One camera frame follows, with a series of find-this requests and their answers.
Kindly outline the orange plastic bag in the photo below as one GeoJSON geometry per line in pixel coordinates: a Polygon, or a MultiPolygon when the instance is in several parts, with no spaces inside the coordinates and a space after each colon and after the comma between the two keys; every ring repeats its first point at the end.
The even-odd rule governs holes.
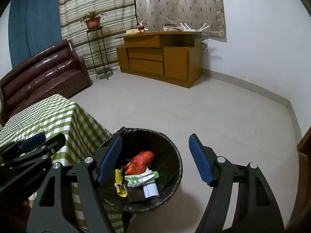
{"type": "Polygon", "coordinates": [[[125,167],[125,175],[139,175],[146,171],[147,167],[152,163],[154,153],[151,151],[142,151],[140,154],[132,158],[125,167]]]}

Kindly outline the white green tube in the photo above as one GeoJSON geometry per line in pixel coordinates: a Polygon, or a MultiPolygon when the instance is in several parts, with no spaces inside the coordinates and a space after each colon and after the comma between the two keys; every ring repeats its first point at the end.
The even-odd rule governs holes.
{"type": "Polygon", "coordinates": [[[144,192],[145,199],[155,198],[159,196],[156,182],[146,183],[143,186],[143,192],[144,192]]]}

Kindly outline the black lined trash bin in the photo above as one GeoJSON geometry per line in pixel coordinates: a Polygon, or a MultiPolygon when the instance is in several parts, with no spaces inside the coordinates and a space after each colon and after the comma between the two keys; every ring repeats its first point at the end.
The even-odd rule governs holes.
{"type": "Polygon", "coordinates": [[[109,180],[99,187],[100,198],[105,205],[134,214],[153,211],[168,202],[177,191],[183,175],[182,159],[175,144],[165,134],[143,128],[120,128],[113,136],[122,139],[122,149],[111,171],[109,180]],[[142,151],[154,153],[149,169],[157,171],[155,180],[159,196],[137,203],[120,197],[114,187],[116,169],[123,168],[133,157],[142,151]]]}

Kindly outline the green checkered tablecloth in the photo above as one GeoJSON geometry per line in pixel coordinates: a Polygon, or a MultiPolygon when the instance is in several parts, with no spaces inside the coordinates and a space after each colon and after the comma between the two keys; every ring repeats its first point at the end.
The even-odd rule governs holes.
{"type": "MultiPolygon", "coordinates": [[[[31,138],[36,135],[37,125],[42,127],[47,139],[58,133],[65,135],[65,146],[52,157],[53,163],[60,162],[64,166],[74,165],[86,156],[93,156],[100,144],[111,136],[108,130],[77,103],[56,94],[11,117],[1,131],[1,146],[31,138]]],[[[69,209],[74,208],[76,213],[73,218],[78,220],[78,226],[87,229],[78,184],[69,186],[67,183],[65,187],[65,198],[72,200],[69,209]]],[[[116,232],[124,232],[121,212],[109,205],[104,205],[104,208],[116,232]]]]}

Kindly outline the dark red leather sofa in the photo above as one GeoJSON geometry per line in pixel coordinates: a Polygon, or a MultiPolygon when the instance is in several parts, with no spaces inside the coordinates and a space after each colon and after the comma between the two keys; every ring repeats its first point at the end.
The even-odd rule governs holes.
{"type": "Polygon", "coordinates": [[[84,58],[71,40],[31,56],[1,79],[1,125],[54,94],[70,98],[92,85],[84,58]]]}

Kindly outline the black metal plant stand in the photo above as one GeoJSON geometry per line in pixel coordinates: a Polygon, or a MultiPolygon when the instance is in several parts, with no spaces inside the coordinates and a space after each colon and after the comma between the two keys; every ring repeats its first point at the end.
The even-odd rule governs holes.
{"type": "Polygon", "coordinates": [[[91,59],[93,62],[93,67],[96,74],[96,79],[100,78],[101,75],[104,75],[105,78],[109,79],[109,74],[113,74],[111,69],[110,61],[107,55],[107,49],[105,46],[105,39],[103,35],[103,27],[99,26],[90,30],[87,30],[87,43],[91,53],[91,59]],[[92,49],[92,43],[97,43],[98,54],[92,49]]]}

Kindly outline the blue curtain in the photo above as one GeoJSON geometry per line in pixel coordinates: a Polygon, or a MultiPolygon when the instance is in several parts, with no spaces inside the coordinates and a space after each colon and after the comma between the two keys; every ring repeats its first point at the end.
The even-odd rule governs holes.
{"type": "Polygon", "coordinates": [[[12,0],[8,41],[13,68],[62,41],[59,0],[12,0]]]}

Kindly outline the wooden tv cabinet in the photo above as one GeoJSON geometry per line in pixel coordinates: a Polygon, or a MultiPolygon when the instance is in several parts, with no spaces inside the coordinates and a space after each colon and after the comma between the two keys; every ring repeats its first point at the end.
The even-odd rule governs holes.
{"type": "Polygon", "coordinates": [[[202,33],[146,32],[121,36],[120,70],[190,88],[202,74],[202,33]]]}

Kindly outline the potted plant orange pot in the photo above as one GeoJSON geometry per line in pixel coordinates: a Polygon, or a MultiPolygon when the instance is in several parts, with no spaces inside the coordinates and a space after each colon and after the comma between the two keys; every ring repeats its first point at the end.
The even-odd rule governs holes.
{"type": "Polygon", "coordinates": [[[89,30],[100,27],[102,17],[107,17],[105,12],[89,11],[80,18],[81,25],[86,25],[89,30]]]}

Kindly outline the beige box on cabinet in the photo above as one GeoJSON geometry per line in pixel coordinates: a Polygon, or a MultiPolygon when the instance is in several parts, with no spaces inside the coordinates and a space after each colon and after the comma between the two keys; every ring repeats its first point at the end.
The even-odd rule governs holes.
{"type": "Polygon", "coordinates": [[[138,29],[126,30],[126,34],[127,34],[127,35],[138,34],[138,33],[140,33],[140,31],[139,31],[138,29]]]}

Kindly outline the mickey mouse toy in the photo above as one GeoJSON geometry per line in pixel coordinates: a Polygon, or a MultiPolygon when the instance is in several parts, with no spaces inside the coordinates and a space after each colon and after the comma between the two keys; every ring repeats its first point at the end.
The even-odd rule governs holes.
{"type": "Polygon", "coordinates": [[[137,28],[138,28],[138,32],[139,33],[144,33],[146,32],[148,29],[147,29],[147,23],[137,23],[137,28]]]}

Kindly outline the striped green curtain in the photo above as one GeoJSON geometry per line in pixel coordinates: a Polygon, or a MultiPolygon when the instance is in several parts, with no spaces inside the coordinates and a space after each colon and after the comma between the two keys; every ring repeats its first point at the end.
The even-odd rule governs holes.
{"type": "MultiPolygon", "coordinates": [[[[114,70],[118,68],[116,48],[123,44],[120,36],[136,27],[135,0],[59,0],[62,38],[72,41],[78,56],[84,58],[89,75],[94,75],[95,70],[87,43],[87,26],[81,25],[80,18],[94,10],[107,14],[100,23],[107,55],[114,70]]],[[[92,49],[95,54],[99,53],[97,43],[92,43],[92,49]]]]}

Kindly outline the white wifi router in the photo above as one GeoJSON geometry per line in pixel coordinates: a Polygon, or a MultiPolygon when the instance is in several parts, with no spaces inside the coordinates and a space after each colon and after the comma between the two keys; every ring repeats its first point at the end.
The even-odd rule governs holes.
{"type": "Polygon", "coordinates": [[[180,25],[183,27],[184,32],[202,32],[209,28],[209,25],[206,23],[204,23],[199,29],[190,28],[186,23],[180,23],[180,25]]]}

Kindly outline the beige diamond pattern curtain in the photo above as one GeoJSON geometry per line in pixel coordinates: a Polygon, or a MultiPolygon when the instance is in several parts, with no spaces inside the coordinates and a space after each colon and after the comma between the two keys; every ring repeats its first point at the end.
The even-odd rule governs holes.
{"type": "Polygon", "coordinates": [[[226,23],[222,0],[135,0],[138,21],[147,23],[149,30],[163,30],[166,26],[180,28],[186,23],[199,29],[206,23],[204,34],[226,37],[226,23]]]}

